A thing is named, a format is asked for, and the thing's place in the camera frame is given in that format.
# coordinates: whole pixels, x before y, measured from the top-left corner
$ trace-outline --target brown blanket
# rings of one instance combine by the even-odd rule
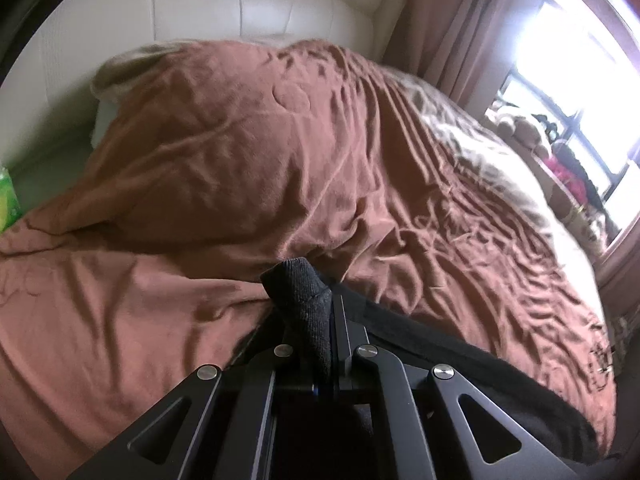
[[[200,43],[0,238],[0,419],[36,474],[64,478],[195,367],[228,364],[270,307],[258,276],[293,256],[509,361],[609,445],[603,327],[384,70],[323,42]]]

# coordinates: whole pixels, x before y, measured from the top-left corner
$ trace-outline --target silver screw head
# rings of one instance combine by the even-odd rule
[[[203,381],[215,379],[218,376],[218,369],[215,366],[204,365],[198,368],[198,378]]]
[[[373,345],[358,346],[357,352],[360,357],[364,357],[365,359],[371,359],[378,355],[378,349]]]
[[[278,345],[273,349],[273,354],[276,357],[291,357],[293,355],[293,346]]]
[[[449,365],[435,365],[433,367],[433,375],[435,375],[439,379],[442,379],[443,381],[452,378],[454,373],[454,369]]]

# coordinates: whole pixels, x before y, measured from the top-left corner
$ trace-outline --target tufted headboard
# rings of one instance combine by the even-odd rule
[[[289,33],[325,38],[378,60],[402,0],[63,0],[0,86],[0,161],[12,167],[89,131],[88,84],[109,57],[153,41]]]

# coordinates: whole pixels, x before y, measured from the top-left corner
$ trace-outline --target bed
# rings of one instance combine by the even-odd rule
[[[401,6],[63,0],[37,29],[0,87],[28,211],[0,238],[0,420],[39,478],[231,362],[268,311],[260,273],[301,255],[516,365],[607,449],[587,257],[504,143],[373,63]],[[120,108],[94,151],[95,95]]]

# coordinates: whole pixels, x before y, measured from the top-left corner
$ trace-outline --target black cloth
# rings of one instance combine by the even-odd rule
[[[273,300],[273,315],[282,316],[285,325],[304,335],[303,350],[321,377],[327,378],[331,370],[329,326],[334,291],[344,299],[347,319],[364,325],[372,344],[416,367],[428,369],[438,363],[453,366],[556,456],[584,464],[598,459],[595,432],[588,421],[555,393],[507,362],[400,316],[341,284],[323,281],[304,258],[280,263],[261,279]],[[329,411],[323,416],[325,429],[340,428],[340,421],[333,420]],[[366,421],[358,432],[370,433]],[[335,432],[327,430],[327,434],[335,438]]]

